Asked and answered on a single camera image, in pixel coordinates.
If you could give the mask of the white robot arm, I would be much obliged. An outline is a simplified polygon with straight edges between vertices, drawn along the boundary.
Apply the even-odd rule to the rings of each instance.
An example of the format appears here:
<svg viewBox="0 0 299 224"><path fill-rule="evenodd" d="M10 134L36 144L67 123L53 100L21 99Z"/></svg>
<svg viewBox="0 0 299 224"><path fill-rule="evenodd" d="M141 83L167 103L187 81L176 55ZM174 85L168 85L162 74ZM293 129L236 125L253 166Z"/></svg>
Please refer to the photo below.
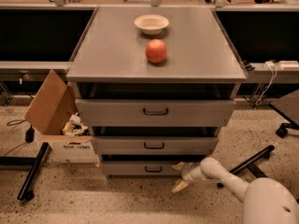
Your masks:
<svg viewBox="0 0 299 224"><path fill-rule="evenodd" d="M201 179L215 179L242 203L242 224L299 224L299 203L274 179L260 177L249 183L227 171L212 157L200 162L182 161L173 168L180 173L173 193Z"/></svg>

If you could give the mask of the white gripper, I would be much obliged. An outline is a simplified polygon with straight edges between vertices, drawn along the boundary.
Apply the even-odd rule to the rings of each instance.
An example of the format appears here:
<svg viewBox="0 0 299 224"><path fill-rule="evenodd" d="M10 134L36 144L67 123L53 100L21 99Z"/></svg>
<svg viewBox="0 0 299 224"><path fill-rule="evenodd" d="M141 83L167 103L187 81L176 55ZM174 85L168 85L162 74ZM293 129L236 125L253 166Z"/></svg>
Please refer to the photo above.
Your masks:
<svg viewBox="0 0 299 224"><path fill-rule="evenodd" d="M175 181L175 185L172 188L173 193L180 192L181 190L187 188L189 183L197 182L203 177L199 163L185 163L181 161L177 164L174 164L172 168L180 171L181 177L183 179L178 179Z"/></svg>

